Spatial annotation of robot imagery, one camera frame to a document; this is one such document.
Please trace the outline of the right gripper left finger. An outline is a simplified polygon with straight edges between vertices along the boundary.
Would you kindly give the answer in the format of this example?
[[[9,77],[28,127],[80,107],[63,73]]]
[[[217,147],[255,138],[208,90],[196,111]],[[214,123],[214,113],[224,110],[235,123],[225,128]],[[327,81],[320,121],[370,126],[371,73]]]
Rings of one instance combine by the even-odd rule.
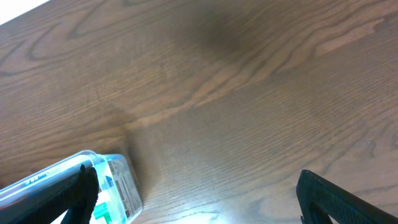
[[[22,194],[1,206],[1,223],[89,223],[98,199],[96,169],[80,170],[30,194]]]

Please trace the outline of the white blue Panadol box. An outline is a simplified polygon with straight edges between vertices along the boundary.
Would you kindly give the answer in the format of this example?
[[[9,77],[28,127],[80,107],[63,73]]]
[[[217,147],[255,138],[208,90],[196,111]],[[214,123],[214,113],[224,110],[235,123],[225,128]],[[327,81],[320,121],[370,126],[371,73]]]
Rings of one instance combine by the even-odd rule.
[[[97,204],[91,214],[90,224],[113,224],[109,202]]]

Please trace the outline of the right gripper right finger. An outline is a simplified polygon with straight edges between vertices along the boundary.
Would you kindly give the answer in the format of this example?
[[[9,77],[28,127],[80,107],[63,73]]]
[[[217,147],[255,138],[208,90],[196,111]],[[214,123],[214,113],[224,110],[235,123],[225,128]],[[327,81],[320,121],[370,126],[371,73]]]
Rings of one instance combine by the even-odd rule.
[[[302,170],[296,194],[304,224],[397,223],[397,217],[367,203],[310,170]]]

